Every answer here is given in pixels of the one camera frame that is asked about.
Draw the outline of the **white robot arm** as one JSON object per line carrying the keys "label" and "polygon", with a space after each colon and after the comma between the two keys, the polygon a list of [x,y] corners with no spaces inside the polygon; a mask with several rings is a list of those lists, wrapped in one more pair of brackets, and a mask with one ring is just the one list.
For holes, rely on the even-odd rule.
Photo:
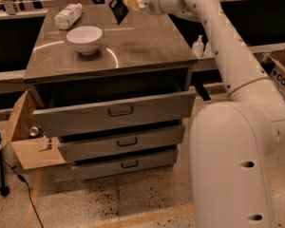
{"label": "white robot arm", "polygon": [[197,228],[276,228],[266,155],[285,143],[285,101],[219,0],[123,0],[132,10],[196,20],[228,101],[192,122],[189,158]]}

